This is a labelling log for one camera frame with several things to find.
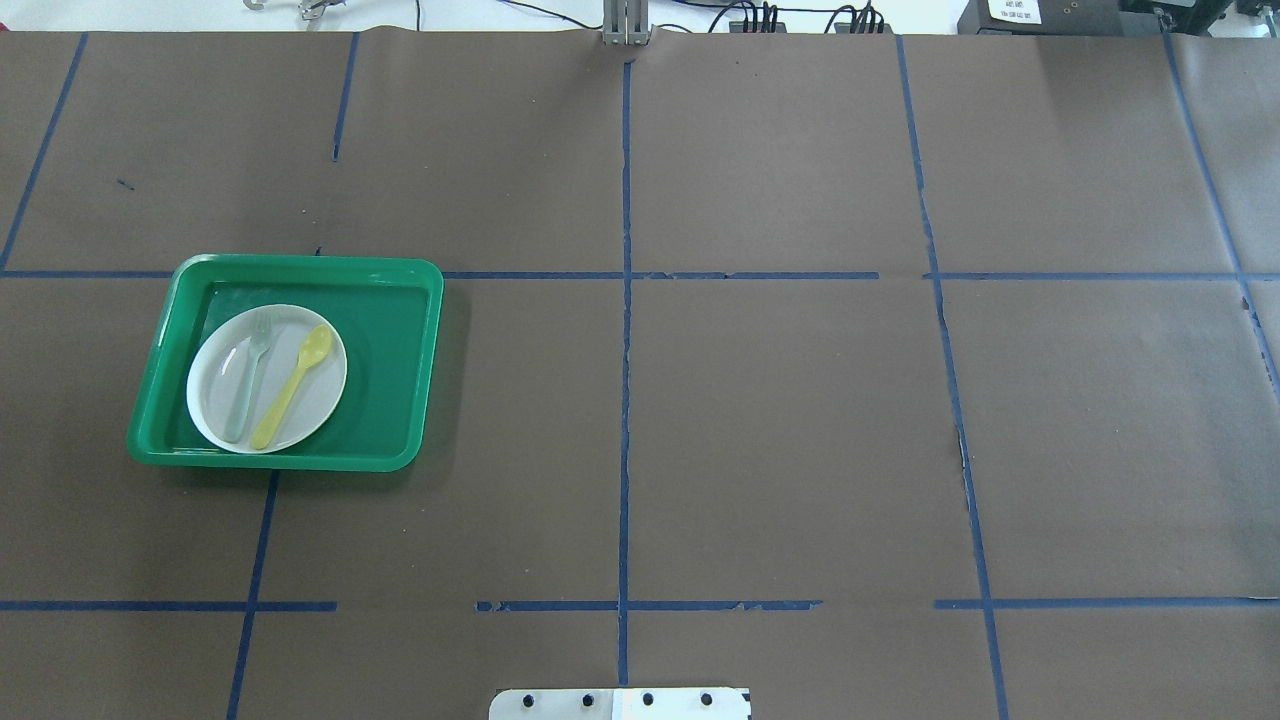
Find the yellow plastic spoon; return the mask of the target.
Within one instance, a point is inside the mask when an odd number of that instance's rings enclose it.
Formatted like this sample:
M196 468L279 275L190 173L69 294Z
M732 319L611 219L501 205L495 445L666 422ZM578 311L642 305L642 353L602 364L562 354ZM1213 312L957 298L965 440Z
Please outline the yellow plastic spoon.
M334 345L334 333L326 324L314 327L302 340L294 359L294 368L265 411L250 437L250 447L255 451L266 450L279 432L285 415L311 369L323 363Z

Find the black power strip left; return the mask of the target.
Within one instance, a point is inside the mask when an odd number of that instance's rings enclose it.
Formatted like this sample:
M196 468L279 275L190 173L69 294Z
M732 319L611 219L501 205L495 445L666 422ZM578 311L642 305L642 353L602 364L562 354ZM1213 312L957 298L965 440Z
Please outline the black power strip left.
M742 18L740 20L727 22L730 33L776 35L785 32L785 26L780 19L781 8L768 1L732 1L723 12L719 13L712 24L717 26L721 22L721 17L724 17L733 9L740 9L742 12Z

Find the black power strip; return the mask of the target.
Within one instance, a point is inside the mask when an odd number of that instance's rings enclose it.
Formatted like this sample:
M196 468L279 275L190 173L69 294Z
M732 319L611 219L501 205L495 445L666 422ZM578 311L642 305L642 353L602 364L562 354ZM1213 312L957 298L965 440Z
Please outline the black power strip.
M776 35L785 32L785 26L780 19L781 8L768 1L732 1L723 12L719 13L712 24L717 26L721 22L721 17L724 17L733 9L740 9L742 12L742 18L740 20L727 22L730 33Z
M891 28L874 3L864 1L861 5L846 4L836 9L829 15L824 33L886 35L891 33Z

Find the silver metal mounting plate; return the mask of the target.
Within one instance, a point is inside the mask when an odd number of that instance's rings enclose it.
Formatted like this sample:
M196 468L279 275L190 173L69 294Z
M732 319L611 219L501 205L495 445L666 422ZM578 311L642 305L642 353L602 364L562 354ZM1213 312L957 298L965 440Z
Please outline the silver metal mounting plate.
M508 689L489 719L751 719L748 689L733 687Z

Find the green plastic tray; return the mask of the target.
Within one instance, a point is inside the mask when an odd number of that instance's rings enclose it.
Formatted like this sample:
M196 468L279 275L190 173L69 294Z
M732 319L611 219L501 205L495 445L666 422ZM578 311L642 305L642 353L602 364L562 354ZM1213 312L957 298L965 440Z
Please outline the green plastic tray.
M444 299L421 259L205 254L172 278L134 404L127 447L151 465L315 471L396 471L422 443ZM328 421L275 454L215 447L186 406L200 346L224 322L270 304L311 309L346 347L346 391Z

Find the white round plate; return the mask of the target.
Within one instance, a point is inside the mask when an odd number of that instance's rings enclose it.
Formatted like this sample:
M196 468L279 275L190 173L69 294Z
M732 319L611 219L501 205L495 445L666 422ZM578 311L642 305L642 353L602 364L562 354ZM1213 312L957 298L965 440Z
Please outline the white round plate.
M227 419L244 370L244 346L253 318L261 313L271 319L271 346L260 364L244 437L238 443L229 443L224 439ZM305 377L270 446L252 450L253 428L293 370L300 343L323 323L334 333L332 352ZM196 429L215 447L242 455L275 454L307 439L328 421L346 391L347 374L346 347L328 319L298 305L262 305L224 322L204 341L187 373L186 406Z

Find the black power strip right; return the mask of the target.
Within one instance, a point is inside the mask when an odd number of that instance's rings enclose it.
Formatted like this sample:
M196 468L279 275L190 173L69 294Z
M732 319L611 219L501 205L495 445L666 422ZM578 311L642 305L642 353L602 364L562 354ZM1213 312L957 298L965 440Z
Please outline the black power strip right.
M891 33L891 28L874 3L864 1L861 5L846 4L836 9L829 15L824 33L886 35Z

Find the black box with label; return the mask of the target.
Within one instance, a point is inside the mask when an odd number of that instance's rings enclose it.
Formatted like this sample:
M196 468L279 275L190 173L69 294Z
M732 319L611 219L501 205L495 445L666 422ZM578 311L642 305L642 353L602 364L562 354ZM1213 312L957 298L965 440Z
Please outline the black box with label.
M957 35L1123 36L1117 1L966 1Z

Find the grey aluminium post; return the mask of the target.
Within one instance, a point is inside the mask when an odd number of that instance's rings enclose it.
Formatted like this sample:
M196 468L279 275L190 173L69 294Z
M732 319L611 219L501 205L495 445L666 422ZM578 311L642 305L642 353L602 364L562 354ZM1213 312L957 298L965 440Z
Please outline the grey aluminium post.
M652 40L653 26L648 0L604 0L602 3L602 40L611 46L645 46Z

